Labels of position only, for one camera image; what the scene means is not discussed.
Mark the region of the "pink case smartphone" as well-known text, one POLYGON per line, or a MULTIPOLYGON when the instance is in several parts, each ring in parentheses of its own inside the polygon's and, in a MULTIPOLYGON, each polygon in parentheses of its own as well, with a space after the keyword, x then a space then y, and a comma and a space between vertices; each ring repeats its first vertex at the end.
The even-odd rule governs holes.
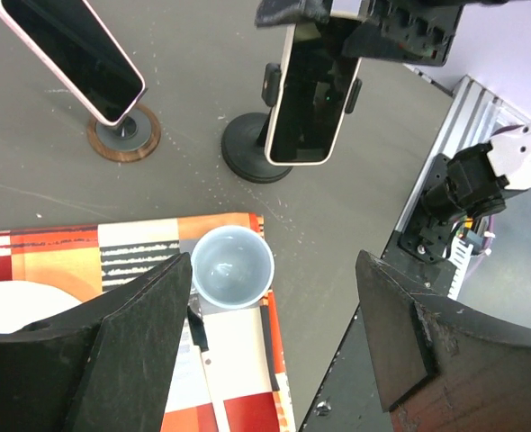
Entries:
POLYGON ((119 125, 143 75, 87 1, 0 1, 0 19, 102 124, 119 125))

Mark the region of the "black round base clamp stand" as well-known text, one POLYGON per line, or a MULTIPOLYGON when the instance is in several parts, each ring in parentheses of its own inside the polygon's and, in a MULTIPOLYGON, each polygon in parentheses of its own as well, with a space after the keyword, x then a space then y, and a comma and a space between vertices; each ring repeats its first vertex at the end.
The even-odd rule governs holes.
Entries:
MULTIPOLYGON (((362 88, 362 80, 356 76, 361 59, 355 70, 343 116, 351 114, 362 88)), ((253 184, 272 184, 290 174, 294 166, 274 166, 266 160, 266 135, 272 108, 278 99, 282 71, 278 63, 268 63, 262 85, 262 100, 270 108, 268 114, 249 112, 232 120, 225 128, 220 142, 221 154, 229 169, 238 177, 253 184)))

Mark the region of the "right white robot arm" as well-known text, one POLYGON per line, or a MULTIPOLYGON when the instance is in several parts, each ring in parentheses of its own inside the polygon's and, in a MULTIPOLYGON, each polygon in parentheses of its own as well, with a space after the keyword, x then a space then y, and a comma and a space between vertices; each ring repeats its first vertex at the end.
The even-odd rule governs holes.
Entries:
MULTIPOLYGON (((310 24, 346 60, 379 59, 416 66, 446 63, 464 1, 263 1, 258 27, 310 24)), ((531 189, 531 122, 507 127, 483 143, 440 155, 441 174, 419 193, 398 241, 425 263, 450 256, 463 217, 502 212, 505 201, 531 189)))

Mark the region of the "light blue mug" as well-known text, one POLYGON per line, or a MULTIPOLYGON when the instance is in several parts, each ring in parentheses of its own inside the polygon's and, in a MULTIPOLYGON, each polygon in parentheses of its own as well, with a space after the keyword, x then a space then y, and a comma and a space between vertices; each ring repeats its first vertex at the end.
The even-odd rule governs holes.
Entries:
POLYGON ((208 231, 191 254, 192 284, 208 303, 224 310, 251 306, 275 276, 272 249, 255 231, 226 225, 208 231))

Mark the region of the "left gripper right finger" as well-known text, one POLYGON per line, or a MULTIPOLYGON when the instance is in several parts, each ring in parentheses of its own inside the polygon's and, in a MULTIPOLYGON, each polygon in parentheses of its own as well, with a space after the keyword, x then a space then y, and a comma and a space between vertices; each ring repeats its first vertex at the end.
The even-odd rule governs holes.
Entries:
POLYGON ((531 431, 531 328, 439 295, 366 251, 355 272, 394 430, 531 431))

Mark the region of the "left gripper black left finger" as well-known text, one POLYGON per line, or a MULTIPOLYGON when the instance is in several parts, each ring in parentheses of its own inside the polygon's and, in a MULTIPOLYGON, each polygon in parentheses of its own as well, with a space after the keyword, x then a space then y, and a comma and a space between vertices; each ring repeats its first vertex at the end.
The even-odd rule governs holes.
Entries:
POLYGON ((158 431, 192 282, 186 253, 0 334, 0 431, 158 431))

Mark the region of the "grey phone stand wooden base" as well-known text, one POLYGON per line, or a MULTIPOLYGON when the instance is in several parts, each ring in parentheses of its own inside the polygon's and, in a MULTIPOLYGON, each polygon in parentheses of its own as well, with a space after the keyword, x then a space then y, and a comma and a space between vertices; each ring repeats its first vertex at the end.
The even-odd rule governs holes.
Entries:
POLYGON ((116 163, 132 163, 149 156, 161 140, 158 117, 137 103, 119 126, 107 127, 92 118, 86 126, 87 140, 101 157, 116 163))

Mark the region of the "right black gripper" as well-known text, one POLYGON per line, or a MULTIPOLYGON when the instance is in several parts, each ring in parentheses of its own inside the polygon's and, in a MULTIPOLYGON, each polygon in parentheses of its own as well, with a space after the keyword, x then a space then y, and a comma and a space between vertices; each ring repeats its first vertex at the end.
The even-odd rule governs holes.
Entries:
MULTIPOLYGON (((262 0, 257 28, 298 23, 326 23, 332 1, 262 0)), ((441 67, 446 63, 463 13, 461 5, 421 1, 370 1, 365 19, 343 42, 341 54, 441 67)))

